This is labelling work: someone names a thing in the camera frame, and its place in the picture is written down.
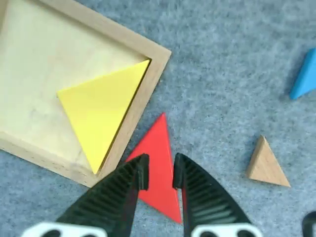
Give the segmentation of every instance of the gray felt surface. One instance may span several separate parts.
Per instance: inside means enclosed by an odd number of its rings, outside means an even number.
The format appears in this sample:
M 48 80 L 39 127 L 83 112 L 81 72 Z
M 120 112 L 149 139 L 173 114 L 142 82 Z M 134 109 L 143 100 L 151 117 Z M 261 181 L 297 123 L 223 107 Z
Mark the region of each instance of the gray felt surface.
M 316 46 L 315 0 L 80 0 L 170 48 L 173 56 L 124 158 L 161 112 L 173 154 L 202 165 L 265 236 L 299 237 L 316 210 L 316 91 L 289 91 Z M 259 134 L 292 188 L 248 180 Z M 0 236 L 55 220 L 86 188 L 0 152 Z M 183 227 L 139 201 L 133 237 L 180 237 Z

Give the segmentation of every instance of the wooden edge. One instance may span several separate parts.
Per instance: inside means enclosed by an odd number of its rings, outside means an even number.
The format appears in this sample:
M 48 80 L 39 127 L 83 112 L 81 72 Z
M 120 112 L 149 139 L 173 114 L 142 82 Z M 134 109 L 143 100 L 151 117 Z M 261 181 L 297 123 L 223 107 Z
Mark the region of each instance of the wooden edge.
M 112 38 L 115 41 L 145 55 L 150 59 L 171 54 L 169 49 L 126 28 L 123 25 L 74 0 L 38 0 L 51 8 L 70 16 L 90 28 Z
M 142 80 L 140 87 L 127 111 L 125 119 L 118 131 L 116 139 L 105 159 L 98 177 L 104 178 L 116 169 L 125 148 L 143 114 L 143 111 L 149 102 L 149 99 L 159 81 L 159 78 L 169 60 L 170 54 L 166 54 L 164 58 L 153 59 L 147 72 Z
M 6 12 L 6 7 L 8 5 L 9 0 L 0 0 L 0 32 L 2 29 L 4 17 L 5 17 L 5 12 Z
M 51 154 L 41 148 L 32 146 L 22 140 L 18 140 L 1 131 L 0 149 L 85 186 L 92 187 L 97 182 L 97 177 L 93 175 L 92 171 L 86 170 L 77 164 L 70 162 L 65 163 L 61 157 Z M 63 163 L 56 161 L 57 159 L 63 160 Z
M 250 163 L 248 165 L 248 168 L 247 168 L 247 171 L 246 171 L 246 175 L 247 177 L 249 178 L 253 172 L 253 167 L 256 165 L 257 163 L 257 160 L 258 160 L 258 154 L 260 153 L 260 151 L 262 150 L 263 148 L 263 145 L 265 143 L 265 137 L 260 135 L 258 141 L 257 141 L 257 145 L 256 145 L 256 148 L 255 150 L 253 151 L 252 153 L 252 156 L 251 156 L 251 159 L 250 159 Z

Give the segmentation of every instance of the blue triangle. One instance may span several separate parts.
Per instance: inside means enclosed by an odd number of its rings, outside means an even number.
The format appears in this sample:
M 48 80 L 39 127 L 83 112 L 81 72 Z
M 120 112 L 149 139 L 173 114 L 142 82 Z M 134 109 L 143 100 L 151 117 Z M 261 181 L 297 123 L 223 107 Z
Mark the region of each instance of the blue triangle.
M 311 49 L 290 93 L 292 100 L 316 89 L 316 48 Z

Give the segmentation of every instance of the yellow triangle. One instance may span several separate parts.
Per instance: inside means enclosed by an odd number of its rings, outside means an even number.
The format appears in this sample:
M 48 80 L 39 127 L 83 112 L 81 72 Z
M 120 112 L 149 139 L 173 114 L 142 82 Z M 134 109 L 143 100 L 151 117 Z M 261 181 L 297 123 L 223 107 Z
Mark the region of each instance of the yellow triangle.
M 148 64 L 149 60 L 146 60 L 57 92 L 95 174 L 111 146 Z
M 290 187 L 269 143 L 260 136 L 247 170 L 250 179 Z

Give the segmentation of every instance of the puzzle piece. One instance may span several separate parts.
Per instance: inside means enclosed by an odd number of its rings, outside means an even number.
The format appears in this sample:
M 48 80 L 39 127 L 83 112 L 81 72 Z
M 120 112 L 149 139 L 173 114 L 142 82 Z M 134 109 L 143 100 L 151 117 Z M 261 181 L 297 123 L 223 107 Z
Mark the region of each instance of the puzzle piece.
M 260 136 L 247 170 L 250 179 L 291 187 L 266 138 Z
M 57 92 L 96 174 L 147 69 L 149 60 Z
M 297 99 L 316 88 L 316 48 L 305 57 L 304 64 L 290 93 L 292 100 Z
M 172 187 L 173 165 L 165 113 L 156 120 L 127 161 L 143 153 L 149 155 L 149 188 L 147 191 L 141 190 L 138 197 L 181 223 L 178 195 Z

